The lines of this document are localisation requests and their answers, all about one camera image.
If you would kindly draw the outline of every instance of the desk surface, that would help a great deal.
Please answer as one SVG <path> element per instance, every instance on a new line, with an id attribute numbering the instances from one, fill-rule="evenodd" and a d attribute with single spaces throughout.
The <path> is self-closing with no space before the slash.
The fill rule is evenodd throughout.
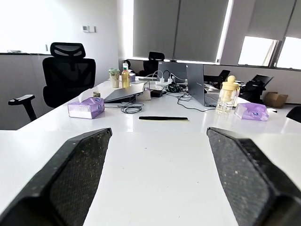
<path id="1" fill-rule="evenodd" d="M 110 81 L 101 83 L 92 91 L 100 91 L 102 97 L 108 96 L 114 88 Z M 301 123 L 295 122 L 277 113 L 270 113 L 267 122 L 241 120 L 232 112 L 228 116 L 220 115 L 211 110 L 205 113 L 196 110 L 188 110 L 177 105 L 177 99 L 164 95 L 160 98 L 152 98 L 144 103 L 143 111 L 137 114 L 124 114 L 120 109 L 106 108 L 105 112 L 93 120 L 70 118 L 67 104 L 64 104 L 51 112 L 41 116 L 37 120 L 22 127 L 22 131 L 91 131 L 105 127 L 111 127 L 113 132 L 181 132 L 181 133 L 205 133 L 207 127 L 219 127 L 242 134 L 247 133 L 301 133 Z M 187 107 L 200 110 L 208 109 L 195 100 L 182 102 Z M 189 121 L 142 121 L 139 116 L 178 116 L 187 117 Z"/>
<path id="2" fill-rule="evenodd" d="M 64 141 L 77 134 L 0 131 L 0 165 L 6 169 L 0 171 L 0 212 Z M 237 226 L 207 136 L 167 133 L 164 141 L 154 142 L 155 136 L 113 132 L 84 225 Z M 301 135 L 250 136 L 301 188 Z"/>

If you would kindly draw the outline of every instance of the window blind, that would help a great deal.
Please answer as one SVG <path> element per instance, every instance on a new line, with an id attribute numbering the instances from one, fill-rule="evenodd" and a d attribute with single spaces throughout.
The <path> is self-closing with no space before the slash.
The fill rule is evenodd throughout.
<path id="1" fill-rule="evenodd" d="M 286 36 L 301 39 L 301 0 L 296 1 Z"/>
<path id="2" fill-rule="evenodd" d="M 148 57 L 150 51 L 172 58 L 179 0 L 134 0 L 135 57 Z"/>
<path id="3" fill-rule="evenodd" d="M 256 0 L 247 36 L 282 40 L 295 0 Z"/>
<path id="4" fill-rule="evenodd" d="M 181 0 L 174 57 L 215 62 L 228 0 Z"/>

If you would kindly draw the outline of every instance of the white cable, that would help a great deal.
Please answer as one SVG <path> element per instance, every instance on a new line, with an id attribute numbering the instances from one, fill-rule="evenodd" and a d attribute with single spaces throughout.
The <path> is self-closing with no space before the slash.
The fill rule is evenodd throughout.
<path id="1" fill-rule="evenodd" d="M 177 79 L 179 79 L 179 80 L 182 80 L 182 81 L 185 81 L 185 79 L 180 79 L 180 78 L 178 78 L 177 76 L 175 76 L 174 74 L 172 74 L 172 73 L 170 73 L 170 78 L 171 78 L 171 76 L 174 76 L 174 77 L 176 77 Z"/>
<path id="2" fill-rule="evenodd" d="M 163 78 L 163 72 L 160 71 L 160 70 L 155 71 L 153 74 L 146 75 L 146 77 L 150 77 L 151 75 L 152 75 L 152 77 L 154 77 L 154 75 L 156 74 L 156 72 L 161 72 L 162 78 Z"/>

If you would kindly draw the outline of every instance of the yellow bottle cap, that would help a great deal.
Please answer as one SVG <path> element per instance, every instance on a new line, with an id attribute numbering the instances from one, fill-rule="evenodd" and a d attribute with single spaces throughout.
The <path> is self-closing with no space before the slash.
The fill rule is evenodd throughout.
<path id="1" fill-rule="evenodd" d="M 231 91 L 237 90 L 237 88 L 239 87 L 239 85 L 238 85 L 238 83 L 234 82 L 235 80 L 236 80 L 235 76 L 234 75 L 230 75 L 227 78 L 227 81 L 224 81 L 222 83 L 222 89 L 231 90 Z"/>

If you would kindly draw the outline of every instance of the purple tissue box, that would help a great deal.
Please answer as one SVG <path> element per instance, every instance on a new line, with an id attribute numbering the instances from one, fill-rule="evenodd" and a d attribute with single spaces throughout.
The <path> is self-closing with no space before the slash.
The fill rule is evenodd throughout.
<path id="1" fill-rule="evenodd" d="M 70 117 L 93 119 L 104 111 L 104 101 L 102 98 L 89 97 L 82 101 L 68 104 Z"/>
<path id="2" fill-rule="evenodd" d="M 240 119 L 267 121 L 269 118 L 267 107 L 254 103 L 238 104 L 234 113 Z"/>

